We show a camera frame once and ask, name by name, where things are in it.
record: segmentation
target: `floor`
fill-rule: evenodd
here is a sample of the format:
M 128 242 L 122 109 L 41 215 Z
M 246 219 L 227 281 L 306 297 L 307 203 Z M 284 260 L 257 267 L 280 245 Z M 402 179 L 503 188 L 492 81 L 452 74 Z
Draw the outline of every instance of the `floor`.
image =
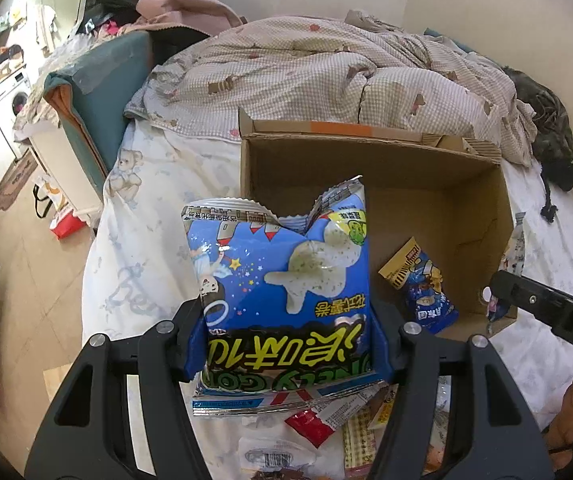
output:
M 88 228 L 58 241 L 39 219 L 33 184 L 0 211 L 0 450 L 20 472 L 49 405 L 42 372 L 82 347 Z

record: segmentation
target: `bed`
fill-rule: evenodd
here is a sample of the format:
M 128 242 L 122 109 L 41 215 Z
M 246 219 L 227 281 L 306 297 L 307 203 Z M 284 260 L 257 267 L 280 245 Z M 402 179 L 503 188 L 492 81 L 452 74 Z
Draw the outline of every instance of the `bed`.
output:
M 515 99 L 492 63 L 447 43 L 404 34 L 365 16 L 347 22 L 282 17 L 252 22 L 195 44 L 157 66 L 126 107 L 131 118 L 103 187 L 104 210 L 84 270 L 83 338 L 139 335 L 198 293 L 181 221 L 183 205 L 239 195 L 238 107 L 254 118 L 363 122 L 491 140 L 513 212 L 527 213 L 524 275 L 573 294 L 573 196 L 554 188 L 553 224 L 529 143 L 532 109 Z M 541 427 L 573 378 L 573 347 L 531 315 L 492 338 Z M 192 385 L 183 384 L 188 402 Z M 152 472 L 129 384 L 138 466 Z M 316 452 L 319 475 L 343 478 L 336 433 L 318 450 L 283 415 L 195 418 L 214 478 L 245 478 L 241 436 L 288 436 Z

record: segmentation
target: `cardboard box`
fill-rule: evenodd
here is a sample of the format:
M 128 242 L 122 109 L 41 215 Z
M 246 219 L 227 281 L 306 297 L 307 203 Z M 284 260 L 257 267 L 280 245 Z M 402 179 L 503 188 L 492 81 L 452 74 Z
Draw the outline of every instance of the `cardboard box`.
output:
M 440 335 L 465 340 L 486 332 L 481 292 L 513 229 L 496 146 L 359 124 L 254 121 L 242 110 L 240 134 L 244 198 L 278 216 L 306 214 L 324 190 L 361 174 L 371 294 L 405 309 L 378 271 L 414 236 L 442 270 L 444 291 L 460 311 Z M 516 318 L 511 307 L 494 327 Z

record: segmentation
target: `teddy bear print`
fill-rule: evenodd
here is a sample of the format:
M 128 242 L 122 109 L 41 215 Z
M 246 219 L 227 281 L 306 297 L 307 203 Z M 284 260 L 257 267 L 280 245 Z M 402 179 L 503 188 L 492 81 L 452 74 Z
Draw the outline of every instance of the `teddy bear print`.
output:
M 113 168 L 108 176 L 109 195 L 121 196 L 125 202 L 135 198 L 142 180 L 135 174 L 135 166 L 142 165 L 142 152 L 136 150 L 120 150 L 118 166 Z

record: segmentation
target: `bed sheet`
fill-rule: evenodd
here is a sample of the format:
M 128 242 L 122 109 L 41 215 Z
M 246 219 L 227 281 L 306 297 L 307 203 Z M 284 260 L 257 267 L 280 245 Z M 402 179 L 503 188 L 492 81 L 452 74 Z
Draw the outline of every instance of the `bed sheet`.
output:
M 111 339 L 139 335 L 173 316 L 198 293 L 183 231 L 183 205 L 239 193 L 240 146 L 224 139 L 191 138 L 151 125 L 130 123 L 116 171 L 106 181 L 105 209 L 84 271 L 84 341 L 97 332 Z M 573 294 L 573 196 L 553 188 L 559 207 L 553 224 L 539 215 L 539 168 L 503 162 L 514 212 L 526 211 L 524 274 Z M 116 175 L 121 178 L 116 182 Z M 130 200 L 124 200 L 127 193 Z M 573 377 L 573 347 L 551 335 L 531 315 L 492 338 L 541 426 L 561 404 Z M 192 384 L 183 384 L 188 401 Z M 153 472 L 142 422 L 137 378 L 129 382 L 132 434 L 138 466 Z M 284 415 L 195 418 L 192 424 L 214 479 L 246 478 L 236 453 L 241 436 L 288 438 L 315 452 L 315 468 L 343 477 L 341 432 L 319 450 L 285 425 Z

